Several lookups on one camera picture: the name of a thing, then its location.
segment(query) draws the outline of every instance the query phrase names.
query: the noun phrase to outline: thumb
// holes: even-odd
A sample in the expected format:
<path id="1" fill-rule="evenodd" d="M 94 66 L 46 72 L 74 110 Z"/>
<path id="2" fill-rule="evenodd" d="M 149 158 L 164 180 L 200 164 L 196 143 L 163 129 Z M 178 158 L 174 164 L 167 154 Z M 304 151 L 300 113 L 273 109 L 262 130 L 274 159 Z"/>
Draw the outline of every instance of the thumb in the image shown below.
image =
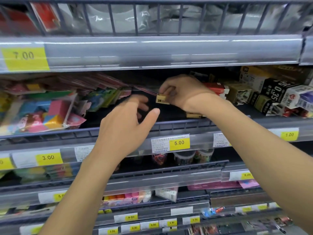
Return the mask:
<path id="1" fill-rule="evenodd" d="M 155 124 L 159 114 L 160 114 L 160 109 L 159 108 L 152 109 L 147 114 L 147 116 L 145 117 L 143 122 L 138 125 L 139 131 L 141 133 L 146 133 L 146 135 L 148 135 L 148 133 L 150 132 L 151 128 L 154 126 L 154 124 Z"/>

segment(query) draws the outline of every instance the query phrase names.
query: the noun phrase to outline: yellow price label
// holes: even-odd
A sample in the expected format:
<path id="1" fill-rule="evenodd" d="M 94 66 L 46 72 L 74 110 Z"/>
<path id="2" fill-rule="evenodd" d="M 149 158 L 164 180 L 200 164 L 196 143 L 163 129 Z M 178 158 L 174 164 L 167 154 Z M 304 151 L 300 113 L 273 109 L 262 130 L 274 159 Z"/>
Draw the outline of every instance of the yellow price label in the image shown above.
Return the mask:
<path id="1" fill-rule="evenodd" d="M 129 231 L 139 231 L 140 230 L 140 225 L 133 225 L 130 227 Z"/>
<path id="2" fill-rule="evenodd" d="M 250 212 L 250 211 L 252 211 L 252 207 L 251 206 L 242 208 L 242 212 L 244 212 L 244 213 Z"/>
<path id="3" fill-rule="evenodd" d="M 135 220 L 138 220 L 138 214 L 125 216 L 125 221 L 126 222 L 128 222 L 128 221 L 135 221 Z"/>
<path id="4" fill-rule="evenodd" d="M 32 228 L 32 229 L 30 230 L 30 233 L 31 233 L 32 235 L 38 234 L 38 233 L 40 232 L 42 226 L 43 226 L 43 225 L 40 225 L 40 226 L 37 226 L 37 227 Z"/>
<path id="5" fill-rule="evenodd" d="M 167 221 L 167 226 L 168 227 L 177 226 L 177 220 Z"/>
<path id="6" fill-rule="evenodd" d="M 267 204 L 266 205 L 257 205 L 259 210 L 264 210 L 267 209 Z"/>
<path id="7" fill-rule="evenodd" d="M 190 138 L 170 140 L 170 151 L 190 148 Z"/>
<path id="8" fill-rule="evenodd" d="M 108 235 L 110 234 L 118 234 L 118 228 L 112 228 L 108 230 Z"/>
<path id="9" fill-rule="evenodd" d="M 11 159 L 9 157 L 0 158 L 0 170 L 10 170 L 10 169 L 15 169 Z"/>
<path id="10" fill-rule="evenodd" d="M 299 131 L 281 132 L 280 138 L 285 141 L 296 141 L 299 136 Z"/>
<path id="11" fill-rule="evenodd" d="M 44 47 L 2 48 L 9 71 L 49 71 Z"/>
<path id="12" fill-rule="evenodd" d="M 159 227 L 159 222 L 153 222 L 149 224 L 149 228 L 156 228 Z"/>
<path id="13" fill-rule="evenodd" d="M 251 172 L 245 172 L 241 174 L 241 180 L 250 180 L 250 179 L 254 179 L 253 175 L 251 174 Z"/>
<path id="14" fill-rule="evenodd" d="M 198 217 L 191 217 L 190 218 L 190 223 L 193 224 L 193 223 L 200 223 L 200 216 Z"/>
<path id="15" fill-rule="evenodd" d="M 63 164 L 61 153 L 38 154 L 35 156 L 38 166 Z"/>
<path id="16" fill-rule="evenodd" d="M 65 195 L 66 192 L 64 193 L 59 193 L 59 194 L 54 194 L 53 195 L 53 199 L 55 202 L 60 202 L 61 199 L 63 198 L 63 196 Z"/>

